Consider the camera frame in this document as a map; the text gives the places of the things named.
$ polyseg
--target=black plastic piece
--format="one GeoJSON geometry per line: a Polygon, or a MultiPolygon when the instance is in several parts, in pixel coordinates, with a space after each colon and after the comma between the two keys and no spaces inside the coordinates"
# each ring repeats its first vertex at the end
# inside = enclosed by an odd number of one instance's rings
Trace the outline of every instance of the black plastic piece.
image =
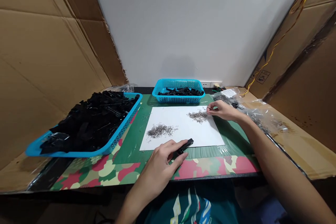
{"type": "Polygon", "coordinates": [[[190,138],[187,143],[182,145],[182,147],[176,151],[177,155],[183,154],[183,152],[193,143],[194,143],[194,140],[192,138],[190,138]]]}
{"type": "Polygon", "coordinates": [[[202,96],[204,91],[198,91],[194,88],[178,88],[178,89],[169,89],[166,87],[166,91],[168,92],[159,92],[157,95],[163,96],[202,96]]]}
{"type": "Polygon", "coordinates": [[[123,92],[93,93],[87,101],[76,104],[68,116],[50,131],[41,144],[41,154],[92,152],[103,147],[118,129],[139,99],[128,99],[123,92]]]}

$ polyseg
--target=white paper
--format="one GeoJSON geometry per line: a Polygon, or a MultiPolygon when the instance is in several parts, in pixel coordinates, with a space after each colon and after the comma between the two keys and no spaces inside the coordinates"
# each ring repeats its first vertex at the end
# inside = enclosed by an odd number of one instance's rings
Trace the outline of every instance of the white paper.
{"type": "Polygon", "coordinates": [[[154,150],[160,144],[173,139],[179,142],[184,139],[192,138],[194,143],[190,147],[219,146],[224,145],[214,119],[208,115],[207,121],[199,123],[192,120],[188,113],[206,112],[206,106],[179,106],[179,107],[154,107],[148,120],[145,135],[142,139],[140,151],[154,150]],[[153,125],[162,124],[172,126],[175,131],[172,135],[163,135],[158,138],[152,138],[147,132],[153,128],[153,125]]]}
{"type": "Polygon", "coordinates": [[[232,89],[225,89],[221,92],[223,95],[225,95],[227,98],[231,98],[232,96],[236,95],[237,93],[233,91],[232,89]]]}

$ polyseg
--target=blue plastic basket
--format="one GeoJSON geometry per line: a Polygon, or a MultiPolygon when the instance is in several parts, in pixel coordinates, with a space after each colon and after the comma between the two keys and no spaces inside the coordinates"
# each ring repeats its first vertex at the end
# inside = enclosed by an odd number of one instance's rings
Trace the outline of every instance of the blue plastic basket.
{"type": "Polygon", "coordinates": [[[159,92],[167,93],[169,91],[166,88],[194,88],[200,92],[204,91],[202,84],[198,80],[194,79],[160,79],[157,81],[152,95],[157,98],[160,103],[199,103],[201,98],[205,96],[205,93],[201,96],[163,96],[158,95],[159,92]]]}
{"type": "Polygon", "coordinates": [[[40,154],[41,148],[40,145],[48,139],[48,137],[52,134],[51,131],[48,131],[47,133],[43,134],[39,138],[37,138],[34,142],[32,142],[27,150],[26,155],[27,156],[50,156],[50,157],[61,157],[61,158],[90,158],[97,155],[108,155],[110,154],[115,146],[118,144],[120,138],[122,137],[123,133],[129,126],[131,120],[135,116],[136,112],[140,108],[140,101],[142,99],[142,94],[140,93],[124,93],[124,96],[131,99],[135,98],[136,95],[140,95],[137,102],[134,104],[133,108],[130,110],[128,115],[124,118],[123,122],[120,124],[116,132],[112,135],[110,140],[105,144],[104,147],[100,148],[99,150],[93,151],[93,152],[55,152],[50,154],[40,154]]]}

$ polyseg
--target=printed symbol on cardboard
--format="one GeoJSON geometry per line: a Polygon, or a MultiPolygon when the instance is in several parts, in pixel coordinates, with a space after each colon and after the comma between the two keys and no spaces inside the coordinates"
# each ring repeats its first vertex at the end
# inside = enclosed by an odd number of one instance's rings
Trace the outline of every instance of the printed symbol on cardboard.
{"type": "Polygon", "coordinates": [[[260,84],[264,84],[265,80],[268,78],[269,75],[270,75],[270,72],[262,70],[261,74],[257,78],[257,82],[259,82],[260,84]]]}
{"type": "Polygon", "coordinates": [[[253,79],[256,75],[256,73],[260,70],[260,68],[256,68],[251,76],[251,78],[253,79]]]}

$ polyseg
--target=wire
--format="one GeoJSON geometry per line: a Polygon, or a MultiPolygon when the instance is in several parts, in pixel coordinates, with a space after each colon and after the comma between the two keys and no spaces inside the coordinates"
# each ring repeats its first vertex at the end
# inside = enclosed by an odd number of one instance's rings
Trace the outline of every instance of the wire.
{"type": "Polygon", "coordinates": [[[298,3],[299,0],[295,0],[294,2],[294,5],[292,6],[291,10],[290,10],[290,14],[294,14],[295,12],[297,12],[299,9],[299,14],[298,16],[296,17],[295,19],[295,22],[292,24],[292,26],[281,36],[281,38],[278,40],[278,42],[273,46],[273,49],[272,49],[272,52],[271,52],[271,55],[269,56],[269,59],[268,61],[259,69],[258,72],[256,72],[256,74],[254,75],[254,79],[253,81],[247,86],[247,90],[245,93],[241,94],[241,96],[244,96],[246,95],[249,91],[250,91],[250,87],[252,86],[252,84],[254,83],[254,81],[256,80],[258,74],[264,69],[265,66],[267,66],[267,64],[270,62],[272,56],[273,56],[273,53],[274,53],[274,50],[275,48],[277,47],[277,45],[280,43],[280,41],[286,36],[286,34],[294,27],[294,25],[296,24],[296,22],[298,21],[302,11],[303,11],[303,8],[305,6],[305,3],[306,3],[306,0],[301,0],[300,3],[298,4],[297,8],[294,10],[294,8],[296,7],[297,3],[298,3]]]}

